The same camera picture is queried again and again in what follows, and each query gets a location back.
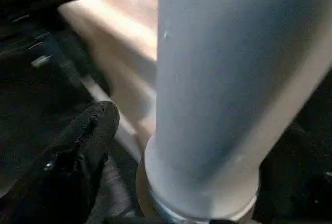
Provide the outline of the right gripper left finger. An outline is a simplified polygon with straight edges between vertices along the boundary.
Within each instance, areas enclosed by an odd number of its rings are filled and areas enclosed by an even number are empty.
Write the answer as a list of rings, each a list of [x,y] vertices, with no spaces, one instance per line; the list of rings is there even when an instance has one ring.
[[[77,116],[1,198],[1,223],[86,222],[119,119],[112,101]]]

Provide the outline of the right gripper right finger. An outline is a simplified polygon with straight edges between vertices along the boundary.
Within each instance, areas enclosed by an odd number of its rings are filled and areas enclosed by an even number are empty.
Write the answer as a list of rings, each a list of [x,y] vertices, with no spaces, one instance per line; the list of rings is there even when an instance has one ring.
[[[331,223],[331,133],[291,124],[260,166],[254,219],[260,223]]]

